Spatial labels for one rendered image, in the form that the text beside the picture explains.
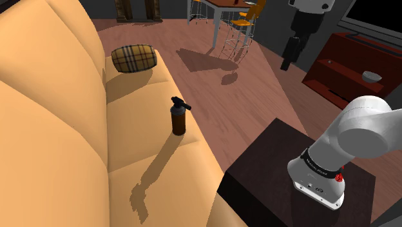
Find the dark red low shelf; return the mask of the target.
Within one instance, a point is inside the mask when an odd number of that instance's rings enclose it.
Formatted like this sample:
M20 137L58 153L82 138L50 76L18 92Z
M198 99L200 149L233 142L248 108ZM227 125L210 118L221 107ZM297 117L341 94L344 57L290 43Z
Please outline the dark red low shelf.
M362 95L384 99L402 84L402 49L332 34L302 83L341 109Z

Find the brown bottle with black nozzle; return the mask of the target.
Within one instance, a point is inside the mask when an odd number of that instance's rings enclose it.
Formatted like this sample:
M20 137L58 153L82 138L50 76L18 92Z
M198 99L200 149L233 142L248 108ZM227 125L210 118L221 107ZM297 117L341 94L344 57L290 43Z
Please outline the brown bottle with black nozzle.
M172 132L174 135L183 135L186 132L186 110L191 110L191 106L184 100L175 96L171 98L173 106L170 109Z

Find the plaid cushion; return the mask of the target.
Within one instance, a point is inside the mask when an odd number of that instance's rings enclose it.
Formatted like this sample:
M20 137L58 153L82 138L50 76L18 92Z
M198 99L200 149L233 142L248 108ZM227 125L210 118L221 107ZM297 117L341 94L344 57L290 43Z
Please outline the plaid cushion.
M111 52L111 60L118 72L136 73L157 65L157 55L151 45L131 44Z

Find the television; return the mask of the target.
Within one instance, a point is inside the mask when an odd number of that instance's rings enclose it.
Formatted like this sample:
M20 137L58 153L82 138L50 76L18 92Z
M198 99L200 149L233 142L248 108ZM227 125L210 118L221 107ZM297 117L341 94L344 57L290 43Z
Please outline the television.
M402 0L352 0L338 26L402 48Z

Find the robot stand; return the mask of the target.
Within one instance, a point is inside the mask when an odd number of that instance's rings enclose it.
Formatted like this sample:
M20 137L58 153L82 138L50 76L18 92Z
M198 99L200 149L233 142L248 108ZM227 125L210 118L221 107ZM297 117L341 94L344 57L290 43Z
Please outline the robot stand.
M218 194L248 227L370 227L376 178L345 165L345 199L332 211L299 192L288 162L314 141L275 119L226 170Z

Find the dark wooden cabinet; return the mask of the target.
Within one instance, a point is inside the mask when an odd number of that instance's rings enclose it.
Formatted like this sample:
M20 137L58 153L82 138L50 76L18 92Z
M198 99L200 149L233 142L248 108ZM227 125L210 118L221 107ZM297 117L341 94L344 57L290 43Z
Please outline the dark wooden cabinet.
M117 22L161 23L160 0L114 0Z

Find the brown table with white legs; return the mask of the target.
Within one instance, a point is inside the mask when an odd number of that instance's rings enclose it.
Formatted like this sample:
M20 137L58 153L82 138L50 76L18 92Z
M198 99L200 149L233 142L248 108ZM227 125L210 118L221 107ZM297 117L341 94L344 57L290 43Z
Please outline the brown table with white legs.
M220 16L222 12L246 12L252 5L249 5L242 0L235 4L235 0L200 0L214 10L213 24L215 25L213 48L216 46L216 39L220 26Z

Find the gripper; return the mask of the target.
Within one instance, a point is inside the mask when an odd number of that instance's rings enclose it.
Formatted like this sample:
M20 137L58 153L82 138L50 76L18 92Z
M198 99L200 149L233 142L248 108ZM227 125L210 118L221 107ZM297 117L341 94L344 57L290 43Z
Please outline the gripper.
M324 14L296 11L291 24L291 30L295 32L295 35L289 38L283 51L281 70L287 71L289 65L297 61L300 52L304 50L308 43L309 36L318 31L323 18Z

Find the orange sofa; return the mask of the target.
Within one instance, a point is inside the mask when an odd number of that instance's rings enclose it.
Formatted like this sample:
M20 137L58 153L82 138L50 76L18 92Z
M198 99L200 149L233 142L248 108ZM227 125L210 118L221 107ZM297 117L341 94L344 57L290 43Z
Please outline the orange sofa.
M0 13L0 227L247 227L223 171L156 66L118 72L79 0Z

